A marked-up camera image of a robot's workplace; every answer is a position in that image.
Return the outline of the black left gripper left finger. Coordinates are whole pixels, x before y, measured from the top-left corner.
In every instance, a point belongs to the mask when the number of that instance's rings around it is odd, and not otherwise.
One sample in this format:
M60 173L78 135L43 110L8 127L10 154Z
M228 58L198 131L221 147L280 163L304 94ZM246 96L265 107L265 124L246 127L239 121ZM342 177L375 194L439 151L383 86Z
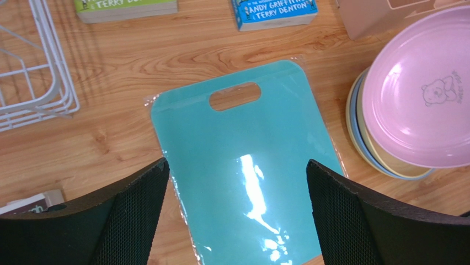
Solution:
M42 213L1 216L1 263L146 264L169 173L161 158Z

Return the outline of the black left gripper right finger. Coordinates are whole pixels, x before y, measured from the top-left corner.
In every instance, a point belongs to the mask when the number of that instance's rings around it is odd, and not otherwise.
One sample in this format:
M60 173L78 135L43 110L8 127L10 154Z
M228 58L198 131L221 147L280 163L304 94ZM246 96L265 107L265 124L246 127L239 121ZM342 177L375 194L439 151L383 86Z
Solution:
M325 264L469 263L469 216L400 202L315 160L306 175Z

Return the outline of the blue plate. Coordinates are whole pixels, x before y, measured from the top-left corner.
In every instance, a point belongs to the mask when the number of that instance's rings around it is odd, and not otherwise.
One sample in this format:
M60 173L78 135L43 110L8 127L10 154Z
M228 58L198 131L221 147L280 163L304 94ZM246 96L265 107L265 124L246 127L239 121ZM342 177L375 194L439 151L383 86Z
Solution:
M374 169L393 178L419 180L431 175L434 172L433 168L411 165L393 157L375 143L368 133L362 109L358 107L368 71L368 68L365 69L356 78L346 100L346 127L357 152Z

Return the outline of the yellow bear plate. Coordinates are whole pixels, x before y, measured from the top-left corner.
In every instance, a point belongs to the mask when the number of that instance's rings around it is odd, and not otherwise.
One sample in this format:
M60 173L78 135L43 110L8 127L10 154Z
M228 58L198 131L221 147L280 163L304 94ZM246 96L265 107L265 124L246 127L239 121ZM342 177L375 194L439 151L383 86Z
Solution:
M370 166L372 166L375 170L393 177L393 178L398 178L402 179L399 175L396 175L389 171L388 169L385 169L380 163L378 163L373 156L371 155L370 151L367 149L367 147L364 144L364 141L362 140L362 137L359 132L359 126L357 123L357 111L356 111L356 102L357 102L357 95L358 95L358 89L359 85L361 84L362 80L364 79L366 73L363 71L354 81L354 83L351 86L351 89L348 94L348 98L346 100L346 107L345 107L345 116L346 116L346 126L347 130L351 139L351 142L353 146L355 147L356 151L360 155L360 157L367 162Z

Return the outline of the pink plate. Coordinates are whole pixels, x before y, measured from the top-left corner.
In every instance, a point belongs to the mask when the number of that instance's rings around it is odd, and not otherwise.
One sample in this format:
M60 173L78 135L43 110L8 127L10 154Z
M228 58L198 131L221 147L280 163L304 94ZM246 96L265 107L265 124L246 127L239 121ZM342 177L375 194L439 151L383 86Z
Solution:
M372 63L362 95L367 129L413 165L469 165L469 6L402 30Z

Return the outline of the tan plate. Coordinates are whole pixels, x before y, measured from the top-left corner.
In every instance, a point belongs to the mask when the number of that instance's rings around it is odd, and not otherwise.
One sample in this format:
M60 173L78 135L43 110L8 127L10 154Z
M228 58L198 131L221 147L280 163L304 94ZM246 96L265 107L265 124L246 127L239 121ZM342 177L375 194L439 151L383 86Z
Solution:
M373 139L371 134L369 133L367 126L365 124L365 119L363 115L363 107L362 107L362 91L365 83L366 76L368 74L368 70L364 70L366 75L362 80L361 84L359 85L358 95L357 95L357 102L356 102L356 117L357 123L359 126L359 132L364 141L365 146L370 151L373 158L380 163L385 169L388 169L392 173L399 175L402 179L405 180L418 180L429 176L433 173L433 169L431 168L424 168L415 165L411 165L406 163L402 160L399 160L388 152L386 152L377 142Z

